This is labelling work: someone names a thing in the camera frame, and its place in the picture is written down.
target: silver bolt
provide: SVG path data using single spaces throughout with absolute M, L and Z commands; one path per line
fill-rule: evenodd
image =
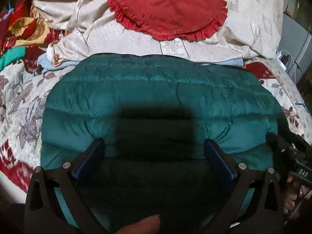
M 67 169 L 69 167 L 71 167 L 71 163 L 70 162 L 66 162 L 66 163 L 63 164 L 63 168 L 64 169 Z
M 245 170 L 247 168 L 247 166 L 244 163 L 239 163 L 238 167 L 242 170 Z
M 37 167 L 34 169 L 34 171 L 35 171 L 36 173 L 40 172 L 40 171 L 41 171 L 41 166 L 37 166 Z
M 274 169 L 271 168 L 271 167 L 269 167 L 269 168 L 268 168 L 268 172 L 271 173 L 271 174 L 273 174 L 273 173 L 274 173 Z

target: floral blanket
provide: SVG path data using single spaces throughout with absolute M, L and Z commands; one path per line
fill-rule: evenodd
M 312 143 L 312 119 L 288 75 L 268 60 L 255 58 L 246 68 L 278 100 L 294 133 Z M 0 171 L 27 191 L 32 170 L 40 164 L 41 125 L 52 87 L 74 66 L 33 76 L 23 60 L 0 72 Z

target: green puffer jacket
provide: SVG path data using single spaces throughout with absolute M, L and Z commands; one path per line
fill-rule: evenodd
M 235 161 L 265 170 L 274 167 L 266 133 L 280 126 L 287 121 L 277 100 L 243 69 L 161 55 L 96 54 L 47 98 L 41 165 L 58 168 L 102 137 L 105 160 L 80 191 L 93 213 L 111 233 L 161 214 L 173 233 L 206 224 L 224 202 L 204 159 L 205 139 Z

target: ruffled edge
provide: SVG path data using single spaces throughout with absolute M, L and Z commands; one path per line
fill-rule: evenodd
M 150 27 L 145 21 L 139 20 L 137 16 L 130 11 L 124 0 L 108 0 L 111 11 L 115 11 L 115 19 L 126 29 L 152 35 L 156 40 L 172 40 L 175 38 L 186 38 L 187 40 L 204 40 L 210 38 L 227 19 L 227 2 L 221 0 L 218 13 L 209 17 L 199 26 L 192 26 L 190 29 L 176 29 L 172 31 L 157 31 Z

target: pile of clothes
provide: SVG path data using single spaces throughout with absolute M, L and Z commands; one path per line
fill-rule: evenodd
M 11 63 L 23 60 L 25 70 L 33 74 L 36 69 L 53 70 L 45 61 L 46 48 L 59 41 L 66 31 L 51 28 L 42 17 L 31 12 L 31 2 L 16 0 L 8 3 L 0 13 L 0 71 Z

